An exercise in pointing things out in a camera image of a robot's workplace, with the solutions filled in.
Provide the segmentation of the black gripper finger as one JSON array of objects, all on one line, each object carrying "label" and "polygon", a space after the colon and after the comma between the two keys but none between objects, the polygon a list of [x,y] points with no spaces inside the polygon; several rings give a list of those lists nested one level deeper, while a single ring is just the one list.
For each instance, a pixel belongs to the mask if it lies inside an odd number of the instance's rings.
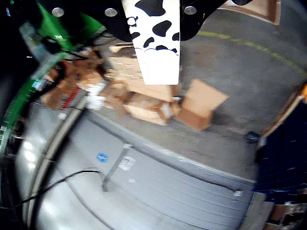
[{"label": "black gripper finger", "polygon": [[204,21],[227,0],[181,0],[180,40],[193,38]]},{"label": "black gripper finger", "polygon": [[38,0],[37,3],[49,13],[54,8],[62,9],[64,14],[59,21],[70,35],[85,27],[83,13],[101,23],[117,39],[132,40],[120,0]]}]

